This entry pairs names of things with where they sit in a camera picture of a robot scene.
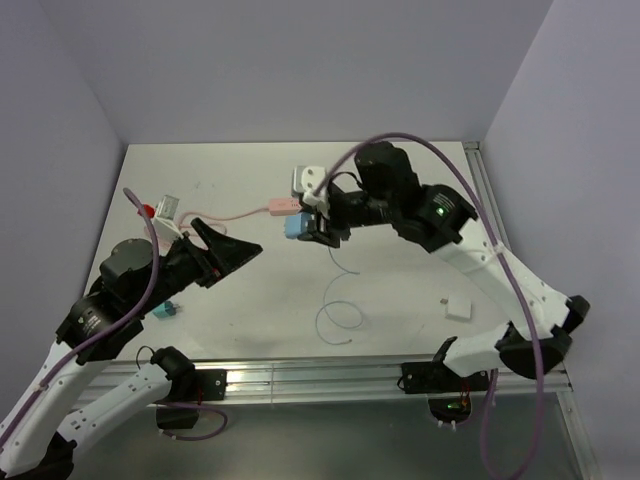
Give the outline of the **light blue charger plug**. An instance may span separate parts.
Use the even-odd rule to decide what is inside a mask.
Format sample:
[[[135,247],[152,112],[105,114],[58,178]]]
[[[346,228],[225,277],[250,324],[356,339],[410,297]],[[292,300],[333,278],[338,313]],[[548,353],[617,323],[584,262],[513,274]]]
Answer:
[[[308,233],[308,223],[313,215],[308,212],[300,212],[285,218],[284,235],[287,239],[296,240]]]

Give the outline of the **silver white charger plug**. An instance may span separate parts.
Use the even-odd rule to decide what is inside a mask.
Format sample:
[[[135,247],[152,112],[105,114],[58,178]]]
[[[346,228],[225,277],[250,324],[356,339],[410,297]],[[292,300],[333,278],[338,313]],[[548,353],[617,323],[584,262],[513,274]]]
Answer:
[[[298,165],[292,172],[291,195],[302,196],[308,189],[308,176],[313,174],[309,166]]]

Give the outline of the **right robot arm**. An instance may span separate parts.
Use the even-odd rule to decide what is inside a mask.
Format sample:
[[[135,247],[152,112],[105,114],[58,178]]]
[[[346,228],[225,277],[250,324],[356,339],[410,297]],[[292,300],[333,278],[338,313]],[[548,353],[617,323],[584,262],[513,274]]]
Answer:
[[[302,208],[297,239],[338,248],[354,228],[389,225],[463,274],[507,316],[491,331],[443,343],[430,367],[438,386],[452,390],[498,368],[539,380],[565,360],[590,309],[584,297],[536,276],[497,239],[473,193],[421,183],[405,150],[381,138],[350,155],[359,175],[355,191],[336,185],[338,167],[294,169],[291,190]]]

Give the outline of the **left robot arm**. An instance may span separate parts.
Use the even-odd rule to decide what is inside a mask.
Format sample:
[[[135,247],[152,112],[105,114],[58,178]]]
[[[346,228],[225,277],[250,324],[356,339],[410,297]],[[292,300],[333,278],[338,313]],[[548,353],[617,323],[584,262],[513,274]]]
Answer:
[[[79,396],[143,330],[146,314],[192,284],[210,288],[256,258],[262,247],[191,223],[202,241],[178,235],[166,254],[155,240],[117,244],[89,293],[71,308],[28,390],[1,423],[4,479],[66,479],[97,440],[155,402],[195,399],[193,362],[157,349],[132,377],[91,404]]]

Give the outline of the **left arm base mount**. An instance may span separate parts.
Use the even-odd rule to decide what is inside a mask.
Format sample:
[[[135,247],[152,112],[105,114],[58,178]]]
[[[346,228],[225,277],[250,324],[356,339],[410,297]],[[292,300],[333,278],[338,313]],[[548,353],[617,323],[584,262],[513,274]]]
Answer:
[[[181,379],[177,387],[172,387],[167,397],[157,405],[155,420],[160,432],[182,441],[202,440],[221,433],[228,423],[228,416],[209,402],[225,399],[227,371],[225,369],[194,370]],[[204,412],[211,411],[221,420],[221,425],[211,434],[187,435]]]

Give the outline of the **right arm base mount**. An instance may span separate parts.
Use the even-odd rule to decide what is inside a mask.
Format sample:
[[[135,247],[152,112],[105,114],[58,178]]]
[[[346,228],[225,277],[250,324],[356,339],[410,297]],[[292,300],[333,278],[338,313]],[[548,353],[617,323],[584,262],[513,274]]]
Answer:
[[[460,423],[472,414],[471,394],[486,392],[489,376],[486,371],[460,377],[437,362],[405,362],[396,385],[407,395],[428,397],[431,415],[443,423]]]

